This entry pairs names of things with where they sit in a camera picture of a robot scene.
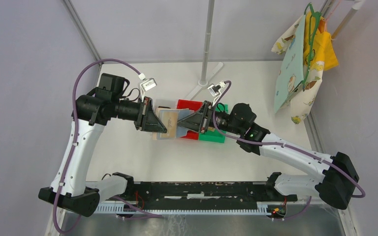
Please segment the beige card holder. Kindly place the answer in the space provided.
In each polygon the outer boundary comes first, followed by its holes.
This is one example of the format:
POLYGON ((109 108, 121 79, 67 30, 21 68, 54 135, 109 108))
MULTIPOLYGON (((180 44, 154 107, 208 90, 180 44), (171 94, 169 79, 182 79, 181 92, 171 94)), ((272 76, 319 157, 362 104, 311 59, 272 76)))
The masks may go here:
POLYGON ((177 125, 178 121, 193 114, 194 111, 190 109, 170 109, 170 108, 156 108, 156 115, 166 127, 166 133, 153 133, 153 140, 172 140, 186 136, 187 128, 182 128, 177 125))

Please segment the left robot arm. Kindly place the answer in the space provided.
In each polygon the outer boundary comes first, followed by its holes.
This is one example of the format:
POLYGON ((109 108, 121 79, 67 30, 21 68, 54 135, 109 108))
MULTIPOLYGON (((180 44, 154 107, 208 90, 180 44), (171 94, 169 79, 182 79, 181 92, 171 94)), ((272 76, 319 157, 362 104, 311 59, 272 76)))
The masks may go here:
POLYGON ((78 131, 73 122, 62 164, 51 185, 40 189, 39 199, 89 217, 102 201, 115 195, 122 200, 134 196, 133 177, 125 174, 86 181, 95 146, 110 119, 133 121, 140 131, 167 132, 155 115, 151 98, 139 98, 136 102, 122 98, 126 82, 124 77, 103 73, 94 94, 81 95, 76 100, 78 131))

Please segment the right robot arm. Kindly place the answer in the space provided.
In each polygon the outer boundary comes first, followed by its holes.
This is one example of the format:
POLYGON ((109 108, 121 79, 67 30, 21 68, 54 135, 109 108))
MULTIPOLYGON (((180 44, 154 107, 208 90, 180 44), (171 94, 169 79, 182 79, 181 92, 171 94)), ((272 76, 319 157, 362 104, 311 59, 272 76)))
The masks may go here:
POLYGON ((177 125, 197 133, 214 128, 222 135, 236 140, 247 153, 274 158, 303 172, 303 175, 272 173, 265 186, 265 196, 276 201, 282 196, 319 197, 326 204, 347 209, 352 198, 364 198, 358 173, 350 157, 308 150, 285 141, 255 123, 256 114, 245 103, 237 103, 228 114, 218 112, 205 101, 193 114, 180 119, 177 125))

